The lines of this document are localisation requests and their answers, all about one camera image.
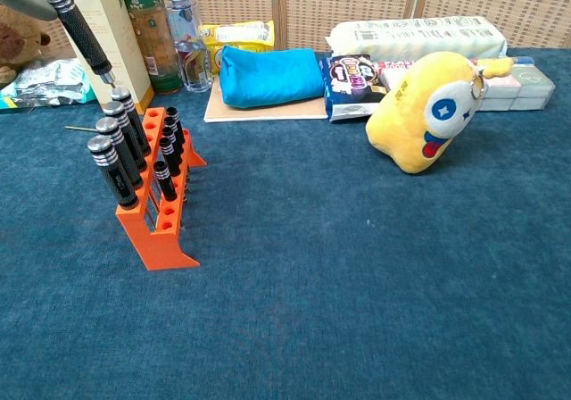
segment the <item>table surface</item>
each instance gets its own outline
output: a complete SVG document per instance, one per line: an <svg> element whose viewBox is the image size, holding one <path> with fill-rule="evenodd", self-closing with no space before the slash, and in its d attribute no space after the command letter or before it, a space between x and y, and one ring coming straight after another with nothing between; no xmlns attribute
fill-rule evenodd
<svg viewBox="0 0 571 400"><path fill-rule="evenodd" d="M521 49L540 112L480 112L426 173L364 120L203 122L180 236L147 272L93 164L98 105L0 114L9 398L571 398L571 51Z"/></svg>

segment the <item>white package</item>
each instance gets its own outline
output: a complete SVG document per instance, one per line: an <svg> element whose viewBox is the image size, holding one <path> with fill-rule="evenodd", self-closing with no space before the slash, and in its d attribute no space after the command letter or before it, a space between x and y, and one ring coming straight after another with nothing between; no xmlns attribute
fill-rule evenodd
<svg viewBox="0 0 571 400"><path fill-rule="evenodd" d="M505 56L506 38L482 16L341 22L326 41L333 56L369 54L371 61L417 61L452 51L467 58Z"/></svg>

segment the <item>yellow plush toy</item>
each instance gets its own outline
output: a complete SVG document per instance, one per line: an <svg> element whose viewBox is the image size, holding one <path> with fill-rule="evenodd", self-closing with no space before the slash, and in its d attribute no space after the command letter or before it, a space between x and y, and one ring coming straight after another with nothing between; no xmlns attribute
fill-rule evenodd
<svg viewBox="0 0 571 400"><path fill-rule="evenodd" d="M484 78L507 76L512 65L510 58L476 67L461 54L428 54L381 100L367 122L369 142L403 171L425 170L474 117L485 93Z"/></svg>

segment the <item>cardboard box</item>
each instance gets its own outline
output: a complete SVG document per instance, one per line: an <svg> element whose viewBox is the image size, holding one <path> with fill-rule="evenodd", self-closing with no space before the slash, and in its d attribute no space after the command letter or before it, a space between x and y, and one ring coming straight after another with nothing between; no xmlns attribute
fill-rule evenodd
<svg viewBox="0 0 571 400"><path fill-rule="evenodd" d="M154 92L125 3L123 0L75 0L75 3L113 67L115 85L128 88L137 112L144 114ZM91 71L71 38L70 42L87 72L99 104L109 103L111 86Z"/></svg>

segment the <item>plush toy eye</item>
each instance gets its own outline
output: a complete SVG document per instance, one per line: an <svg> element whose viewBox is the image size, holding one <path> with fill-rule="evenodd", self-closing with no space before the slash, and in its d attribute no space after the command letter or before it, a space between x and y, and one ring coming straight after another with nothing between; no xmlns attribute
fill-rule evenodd
<svg viewBox="0 0 571 400"><path fill-rule="evenodd" d="M439 138L453 138L472 120L474 98L470 84L454 81L437 88L428 98L425 121L428 130Z"/></svg>

